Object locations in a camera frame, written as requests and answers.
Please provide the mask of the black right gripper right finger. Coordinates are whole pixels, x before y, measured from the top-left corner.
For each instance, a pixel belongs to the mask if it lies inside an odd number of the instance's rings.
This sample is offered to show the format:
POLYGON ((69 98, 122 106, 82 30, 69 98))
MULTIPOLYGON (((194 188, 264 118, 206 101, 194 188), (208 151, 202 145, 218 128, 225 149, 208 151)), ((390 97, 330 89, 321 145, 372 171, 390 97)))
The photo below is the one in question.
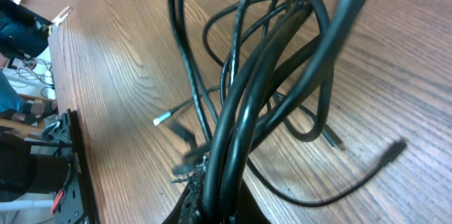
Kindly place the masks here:
POLYGON ((234 224, 270 224, 245 182, 242 182, 239 190, 232 222, 234 224))

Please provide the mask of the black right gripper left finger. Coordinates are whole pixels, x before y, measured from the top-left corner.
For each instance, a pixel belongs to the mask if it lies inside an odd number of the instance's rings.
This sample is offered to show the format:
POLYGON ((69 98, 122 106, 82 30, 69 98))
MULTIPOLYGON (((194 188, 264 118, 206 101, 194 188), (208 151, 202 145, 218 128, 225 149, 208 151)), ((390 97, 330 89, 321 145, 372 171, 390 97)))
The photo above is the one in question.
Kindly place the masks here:
POLYGON ((185 178, 173 179, 172 183, 184 183, 186 186, 175 207, 162 224, 201 224, 203 183, 207 160, 192 165, 193 172, 185 178))

